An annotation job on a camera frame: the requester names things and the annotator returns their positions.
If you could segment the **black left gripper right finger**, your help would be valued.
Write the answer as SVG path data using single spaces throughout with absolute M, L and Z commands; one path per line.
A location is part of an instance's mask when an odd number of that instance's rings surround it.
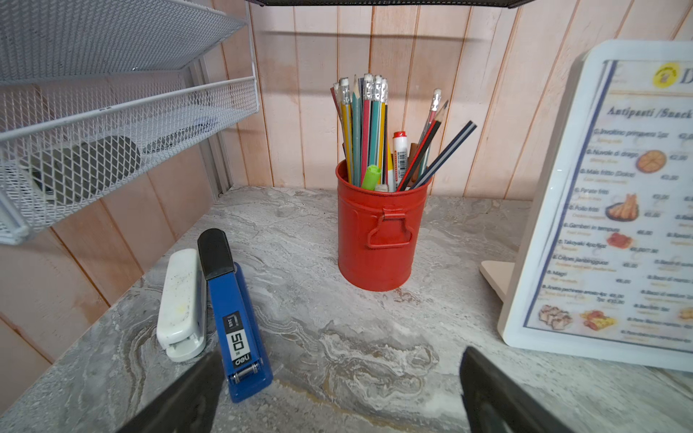
M 569 432 L 478 349 L 464 351 L 459 378 L 472 432 Z

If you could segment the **dim sum menu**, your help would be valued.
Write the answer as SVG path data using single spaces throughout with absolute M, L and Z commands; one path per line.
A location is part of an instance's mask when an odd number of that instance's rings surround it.
M 527 328 L 692 349 L 692 80 L 613 61 L 588 121 Z

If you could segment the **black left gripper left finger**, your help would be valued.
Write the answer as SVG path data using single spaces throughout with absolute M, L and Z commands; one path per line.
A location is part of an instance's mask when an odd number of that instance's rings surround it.
M 118 432 L 211 432 L 224 381 L 220 353 L 204 355 Z

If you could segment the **white menu holder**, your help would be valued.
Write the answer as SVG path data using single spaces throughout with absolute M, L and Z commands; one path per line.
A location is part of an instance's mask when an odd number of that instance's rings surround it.
M 691 370 L 690 41 L 605 41 L 575 60 L 504 270 L 508 346 Z

